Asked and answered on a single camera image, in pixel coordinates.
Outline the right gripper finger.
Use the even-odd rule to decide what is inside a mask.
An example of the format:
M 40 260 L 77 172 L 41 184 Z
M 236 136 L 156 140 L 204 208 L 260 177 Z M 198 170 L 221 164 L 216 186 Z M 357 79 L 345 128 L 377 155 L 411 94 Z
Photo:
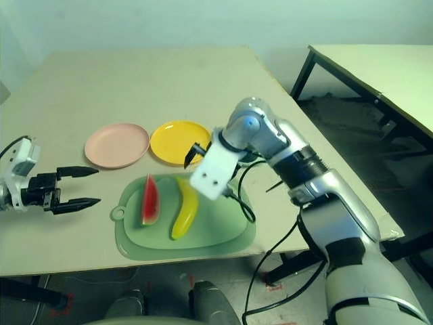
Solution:
M 206 155 L 206 150 L 203 149 L 199 143 L 194 143 L 192 147 L 189 149 L 188 153 L 185 156 L 183 168 L 186 169 L 193 162 L 194 158 L 199 155 L 204 157 Z

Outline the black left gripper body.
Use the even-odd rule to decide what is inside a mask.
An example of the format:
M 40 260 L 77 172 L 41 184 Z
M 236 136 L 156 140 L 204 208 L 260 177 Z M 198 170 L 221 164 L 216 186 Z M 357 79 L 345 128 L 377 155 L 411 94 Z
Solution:
M 24 206 L 38 206 L 44 211 L 57 212 L 61 192 L 57 187 L 59 180 L 58 173 L 39 173 L 31 177 L 27 188 L 21 190 Z

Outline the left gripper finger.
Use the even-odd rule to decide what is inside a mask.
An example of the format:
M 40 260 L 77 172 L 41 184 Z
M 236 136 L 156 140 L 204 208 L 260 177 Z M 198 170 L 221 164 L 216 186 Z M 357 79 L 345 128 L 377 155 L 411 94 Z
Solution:
M 68 202 L 55 203 L 50 208 L 50 211 L 54 215 L 74 213 L 92 207 L 100 201 L 100 198 L 77 198 L 69 200 Z
M 99 170 L 93 167 L 58 167 L 56 170 L 56 176 L 57 179 L 61 179 L 63 177 L 86 177 L 92 174 L 96 174 L 98 172 Z

